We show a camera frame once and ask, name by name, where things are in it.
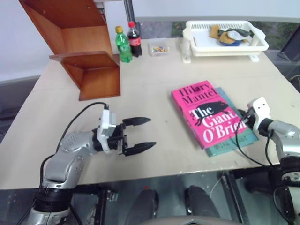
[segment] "white plastic basket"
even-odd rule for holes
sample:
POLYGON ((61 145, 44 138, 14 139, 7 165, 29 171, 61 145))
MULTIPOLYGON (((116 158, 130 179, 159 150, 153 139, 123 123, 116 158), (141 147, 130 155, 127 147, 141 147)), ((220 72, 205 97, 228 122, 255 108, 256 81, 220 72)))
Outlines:
POLYGON ((257 62, 258 55, 269 48, 265 37, 260 29, 248 21, 187 21, 183 30, 181 58, 184 63, 190 63, 191 53, 194 56, 248 55, 252 61, 257 62), (249 37, 248 43, 242 43, 240 46, 222 46, 219 40, 210 38, 210 28, 214 25, 219 25, 222 30, 244 29, 252 31, 254 35, 249 37))

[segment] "cola bottle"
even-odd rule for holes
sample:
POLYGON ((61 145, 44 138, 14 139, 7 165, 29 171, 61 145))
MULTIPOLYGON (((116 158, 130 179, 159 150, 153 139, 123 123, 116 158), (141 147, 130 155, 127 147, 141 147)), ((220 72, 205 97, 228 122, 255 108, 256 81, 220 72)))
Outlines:
POLYGON ((135 22, 130 21, 128 23, 129 31, 127 37, 129 39, 131 53, 135 57, 139 57, 142 55, 142 48, 141 48, 141 38, 139 31, 135 28, 135 22))

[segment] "book cover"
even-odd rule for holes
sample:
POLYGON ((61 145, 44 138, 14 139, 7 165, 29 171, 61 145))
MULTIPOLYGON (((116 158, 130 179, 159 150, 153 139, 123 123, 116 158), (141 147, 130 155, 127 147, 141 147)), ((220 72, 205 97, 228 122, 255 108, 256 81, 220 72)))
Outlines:
MULTIPOLYGON (((240 117, 208 81, 174 90, 172 97, 203 149, 235 135, 240 117)), ((246 129, 242 122, 239 134, 246 129)))
MULTIPOLYGON (((223 99, 228 103, 228 105, 235 111, 235 113, 241 117, 241 114, 239 110, 234 106, 232 101, 229 99, 229 97, 226 95, 226 93, 223 91, 222 88, 216 88, 216 91, 223 97, 223 99)), ((257 136, 251 129, 245 130, 243 133, 238 134, 238 140, 240 147, 245 147, 250 144, 253 144, 254 142, 258 141, 257 136)), ((209 157, 216 156, 219 154, 223 154, 232 150, 236 150, 238 147, 236 145, 235 137, 231 137, 230 139, 220 143, 216 144, 210 148, 206 149, 206 153, 209 155, 209 157)))

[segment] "table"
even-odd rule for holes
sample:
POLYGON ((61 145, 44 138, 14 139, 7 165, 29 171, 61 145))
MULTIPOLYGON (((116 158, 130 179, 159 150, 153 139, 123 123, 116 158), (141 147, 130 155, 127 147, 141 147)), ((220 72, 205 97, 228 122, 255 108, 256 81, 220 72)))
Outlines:
MULTIPOLYGON (((241 109, 254 98, 264 96, 273 119, 300 126, 300 95, 271 61, 261 54, 253 63, 245 57, 206 57, 181 62, 180 39, 169 39, 170 54, 153 58, 142 41, 143 56, 129 64, 121 63, 121 96, 103 98, 117 121, 144 116, 144 125, 128 127, 128 144, 157 142, 146 152, 130 157, 117 152, 94 155, 84 169, 79 184, 140 179, 180 173, 215 171, 257 166, 238 150, 209 158, 189 131, 171 100, 171 91, 209 80, 222 87, 241 109)), ((42 160, 55 152, 57 143, 71 119, 86 105, 98 101, 78 101, 79 90, 66 71, 55 61, 48 66, 29 94, 0 145, 0 189, 36 188, 42 160)), ((93 106, 71 126, 74 130, 96 128, 102 106, 93 106)), ((244 151, 267 164, 266 139, 244 151)), ((278 163, 275 145, 269 145, 270 159, 278 163)))

